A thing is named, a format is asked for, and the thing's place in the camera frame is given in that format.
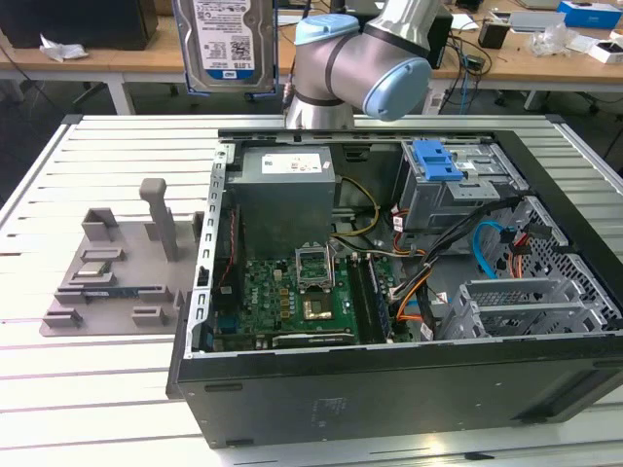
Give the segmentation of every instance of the blue cable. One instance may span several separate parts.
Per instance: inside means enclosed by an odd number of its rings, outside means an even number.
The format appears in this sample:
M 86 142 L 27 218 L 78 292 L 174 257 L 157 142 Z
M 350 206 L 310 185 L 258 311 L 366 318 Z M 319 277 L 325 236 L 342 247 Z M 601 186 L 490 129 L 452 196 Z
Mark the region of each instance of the blue cable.
M 487 264 L 487 260 L 485 260 L 483 252 L 480 250 L 480 231 L 483 230 L 484 227 L 493 227 L 498 232 L 502 232 L 504 227 L 496 221 L 483 221 L 478 224 L 478 227 L 474 231 L 474 240 L 472 242 L 472 248 L 474 249 L 474 257 L 476 258 L 476 261 L 489 279 L 496 279 L 494 270 Z

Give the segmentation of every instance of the computer case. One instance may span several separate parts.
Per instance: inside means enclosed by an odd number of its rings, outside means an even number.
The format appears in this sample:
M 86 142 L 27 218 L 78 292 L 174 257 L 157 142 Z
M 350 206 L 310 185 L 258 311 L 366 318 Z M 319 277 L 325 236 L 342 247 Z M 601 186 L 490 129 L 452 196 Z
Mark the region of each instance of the computer case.
M 61 44 L 140 51 L 156 32 L 154 0 L 0 0 L 0 28 L 17 49 L 40 34 Z
M 376 18 L 381 12 L 380 6 L 383 2 L 375 2 L 374 0 L 332 0 L 332 13 L 346 13 L 356 17 L 363 31 L 363 26 L 371 19 Z M 442 5 L 439 6 L 439 13 L 430 26 L 428 32 L 428 44 L 430 45 L 430 53 L 427 60 L 433 69 L 441 66 L 441 60 L 444 57 L 446 42 L 452 28 L 452 14 L 448 12 Z
M 535 251 L 552 263 L 540 267 L 545 275 L 528 281 L 549 281 L 562 270 L 562 275 L 584 284 L 578 291 L 591 291 L 588 300 L 604 294 L 609 295 L 612 308 L 623 303 L 619 285 L 623 265 L 513 132 L 464 130 L 451 136 L 396 128 L 351 132 L 280 130 L 278 137 L 281 144 L 289 138 L 295 145 L 341 140 L 361 145 L 375 139 L 386 143 L 421 137 L 491 141 L 499 148 L 496 151 L 506 155 L 504 166 L 527 182 L 523 188 L 518 186 L 522 197 L 536 202 L 525 211 L 519 206 L 510 209 L 509 223 L 526 213 L 530 219 L 542 218 L 557 226 L 557 232 L 568 238 L 567 246 L 553 237 L 547 240 L 548 245 L 556 244 L 553 250 L 534 241 Z M 228 144 L 247 139 L 249 144 L 274 145 L 277 134 L 247 128 L 221 131 L 219 137 L 225 155 Z M 305 145 L 295 147 L 303 152 Z M 219 180 L 218 173 L 212 175 L 212 184 Z M 220 197 L 210 197 L 215 198 L 210 205 L 220 205 Z M 218 208 L 215 211 L 210 215 L 218 215 Z M 493 249 L 499 245 L 491 243 Z M 574 265 L 568 264 L 566 254 L 584 262 L 586 269 L 569 273 Z M 596 294 L 591 283 L 598 282 L 602 292 Z M 497 284 L 505 283 L 500 279 Z M 487 300 L 497 295 L 493 292 Z M 195 299 L 180 317 L 184 323 L 176 335 L 167 393 L 187 401 L 213 449 L 555 423 L 570 419 L 623 382 L 623 335 L 610 332 L 620 330 L 623 323 L 618 312 L 607 311 L 608 307 L 604 308 L 610 316 L 607 326 L 579 334 L 565 328 L 560 334 L 548 331 L 488 341 L 286 351 L 260 347 L 219 354 L 191 352 L 181 343 L 189 336 L 186 323 L 197 322 L 205 313 L 204 304 L 194 305 Z M 456 296 L 452 303 L 463 304 L 463 300 Z

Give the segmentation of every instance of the cardboard box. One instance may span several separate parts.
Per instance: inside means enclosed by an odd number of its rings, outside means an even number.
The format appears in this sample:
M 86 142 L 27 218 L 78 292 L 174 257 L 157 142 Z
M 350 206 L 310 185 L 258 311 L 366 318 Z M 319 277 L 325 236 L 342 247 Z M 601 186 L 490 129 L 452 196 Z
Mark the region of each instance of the cardboard box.
M 623 63 L 623 48 L 612 41 L 600 41 L 595 44 L 588 55 L 601 63 Z
M 565 13 L 568 27 L 599 27 L 612 29 L 621 19 L 621 11 L 607 3 L 591 3 L 581 7 L 573 2 L 564 1 L 558 6 L 558 12 Z

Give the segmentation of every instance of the sticker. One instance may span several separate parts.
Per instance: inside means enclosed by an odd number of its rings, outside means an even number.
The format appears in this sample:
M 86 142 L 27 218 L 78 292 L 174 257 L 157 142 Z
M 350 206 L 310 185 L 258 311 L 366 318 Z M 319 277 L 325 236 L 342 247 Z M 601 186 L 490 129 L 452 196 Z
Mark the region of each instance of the sticker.
M 249 78 L 255 69 L 253 33 L 244 24 L 250 0 L 194 0 L 203 68 L 215 79 Z
M 110 297 L 108 292 L 85 292 L 85 297 Z
M 431 305 L 445 305 L 448 302 L 448 294 L 441 292 L 437 294 L 437 300 L 430 302 Z
M 427 341 L 432 341 L 432 331 L 425 323 L 422 323 L 420 326 L 421 336 L 425 338 Z
M 399 232 L 402 232 L 402 227 L 403 227 L 402 217 L 400 217 L 400 216 L 393 216 L 393 229 L 395 231 L 397 231 L 398 229 L 396 229 L 396 228 L 399 228 L 400 229 Z
M 320 154 L 265 154 L 262 173 L 321 173 Z
M 476 170 L 476 167 L 471 162 L 455 162 L 455 166 L 458 170 Z

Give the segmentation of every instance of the white box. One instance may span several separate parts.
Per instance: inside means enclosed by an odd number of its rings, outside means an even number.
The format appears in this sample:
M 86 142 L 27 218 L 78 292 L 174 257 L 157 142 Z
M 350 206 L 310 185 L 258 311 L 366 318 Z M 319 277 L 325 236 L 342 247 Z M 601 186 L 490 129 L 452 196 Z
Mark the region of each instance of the white box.
M 621 52 L 610 52 L 604 49 L 603 45 L 616 46 L 621 50 Z M 598 42 L 591 48 L 590 51 L 588 51 L 588 55 L 592 58 L 596 58 L 601 63 L 623 63 L 623 48 L 612 41 Z

